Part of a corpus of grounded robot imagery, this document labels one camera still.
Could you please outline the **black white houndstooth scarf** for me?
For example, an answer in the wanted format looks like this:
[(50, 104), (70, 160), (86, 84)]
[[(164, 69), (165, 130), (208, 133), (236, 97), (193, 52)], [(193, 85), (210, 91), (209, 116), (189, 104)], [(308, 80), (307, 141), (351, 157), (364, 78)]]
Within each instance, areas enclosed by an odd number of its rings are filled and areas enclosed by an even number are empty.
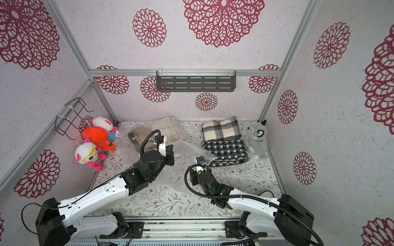
[(204, 141), (202, 147), (211, 152), (215, 158), (210, 161), (211, 167), (233, 166), (249, 161), (244, 141)]

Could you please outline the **clear plastic vacuum bag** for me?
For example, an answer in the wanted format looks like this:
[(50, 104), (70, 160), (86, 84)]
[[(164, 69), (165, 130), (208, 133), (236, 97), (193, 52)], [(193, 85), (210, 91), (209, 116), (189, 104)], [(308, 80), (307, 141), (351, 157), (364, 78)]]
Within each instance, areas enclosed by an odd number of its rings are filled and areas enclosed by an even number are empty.
[[(132, 144), (131, 141), (129, 140), (128, 132), (130, 132), (132, 129), (138, 126), (149, 127), (148, 124), (150, 122), (151, 121), (122, 122), (119, 125), (117, 137), (114, 140), (114, 144), (116, 145), (117, 152), (122, 154), (124, 160), (127, 163), (133, 164), (137, 162), (140, 158), (140, 152), (138, 153), (136, 151), (134, 144)], [(196, 163), (196, 158), (199, 156), (203, 156), (206, 160), (206, 164), (209, 165), (210, 161), (213, 161), (215, 156), (209, 151), (207, 151), (206, 149), (204, 149), (202, 147), (202, 143), (194, 139), (194, 137), (197, 136), (196, 134), (188, 133), (186, 131), (186, 128), (182, 126), (181, 122), (179, 122), (179, 124), (185, 130), (187, 135), (191, 138), (191, 141), (186, 142), (180, 140), (172, 144), (173, 152), (174, 152), (174, 166), (172, 167), (166, 166), (163, 169), (163, 171), (161, 171), (161, 173), (159, 174), (157, 180), (159, 182), (172, 186), (174, 189), (181, 190), (185, 187), (184, 185), (185, 171), (189, 166)]]

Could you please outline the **grey cream plaid scarf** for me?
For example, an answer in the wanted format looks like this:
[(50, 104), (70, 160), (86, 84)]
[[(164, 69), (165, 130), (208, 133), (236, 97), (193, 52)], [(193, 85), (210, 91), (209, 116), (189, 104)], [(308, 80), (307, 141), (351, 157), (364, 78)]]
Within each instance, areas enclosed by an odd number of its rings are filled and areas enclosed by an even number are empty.
[(212, 121), (202, 125), (204, 141), (229, 141), (241, 139), (241, 131), (235, 116), (224, 121)]

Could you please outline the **cream fringed scarf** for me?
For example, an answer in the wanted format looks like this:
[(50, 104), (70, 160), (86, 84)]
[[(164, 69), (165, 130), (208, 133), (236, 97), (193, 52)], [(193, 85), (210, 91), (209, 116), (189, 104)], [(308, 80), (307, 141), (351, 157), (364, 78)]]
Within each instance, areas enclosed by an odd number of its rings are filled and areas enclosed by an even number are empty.
[(186, 142), (191, 141), (191, 138), (187, 135), (179, 122), (169, 116), (151, 121), (148, 125), (152, 130), (160, 130), (161, 135), (166, 136), (167, 145), (174, 144), (180, 140)]

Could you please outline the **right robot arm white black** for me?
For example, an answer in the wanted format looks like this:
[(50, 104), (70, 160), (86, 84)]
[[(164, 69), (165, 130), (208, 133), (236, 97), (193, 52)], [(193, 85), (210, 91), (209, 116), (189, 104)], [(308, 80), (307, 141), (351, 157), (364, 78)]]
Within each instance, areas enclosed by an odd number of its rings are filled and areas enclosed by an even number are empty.
[(219, 183), (210, 169), (189, 168), (184, 182), (193, 194), (208, 198), (221, 209), (243, 212), (238, 229), (251, 240), (264, 235), (279, 235), (293, 246), (322, 246), (313, 230), (314, 216), (290, 195), (266, 198), (242, 192)]

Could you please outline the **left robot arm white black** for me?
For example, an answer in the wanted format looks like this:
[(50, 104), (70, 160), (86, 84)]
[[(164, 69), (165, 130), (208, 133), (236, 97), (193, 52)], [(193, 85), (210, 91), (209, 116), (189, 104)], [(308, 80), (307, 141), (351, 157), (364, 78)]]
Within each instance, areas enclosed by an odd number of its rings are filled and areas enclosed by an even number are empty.
[(39, 244), (64, 246), (84, 229), (84, 226), (77, 226), (79, 219), (148, 187), (165, 166), (173, 165), (173, 145), (169, 145), (166, 146), (164, 155), (159, 151), (149, 151), (143, 154), (132, 168), (89, 192), (60, 202), (55, 198), (46, 200), (35, 223)]

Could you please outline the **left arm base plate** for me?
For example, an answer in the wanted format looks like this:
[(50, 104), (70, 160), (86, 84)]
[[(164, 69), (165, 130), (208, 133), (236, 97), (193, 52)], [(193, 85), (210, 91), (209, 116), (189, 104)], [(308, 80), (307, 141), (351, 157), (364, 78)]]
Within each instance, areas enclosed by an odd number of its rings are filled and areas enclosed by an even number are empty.
[(100, 235), (99, 239), (141, 239), (144, 230), (143, 222), (127, 222), (125, 224), (120, 224), (114, 232), (109, 235)]

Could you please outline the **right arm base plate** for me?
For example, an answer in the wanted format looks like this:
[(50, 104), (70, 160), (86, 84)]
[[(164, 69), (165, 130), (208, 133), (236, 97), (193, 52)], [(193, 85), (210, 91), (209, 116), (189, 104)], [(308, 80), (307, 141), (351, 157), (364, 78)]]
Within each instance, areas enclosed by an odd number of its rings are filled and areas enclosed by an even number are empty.
[(252, 232), (245, 226), (239, 225), (239, 221), (228, 220), (224, 222), (225, 224), (225, 234), (227, 238), (243, 239), (245, 237), (252, 237), (257, 235), (257, 233)]

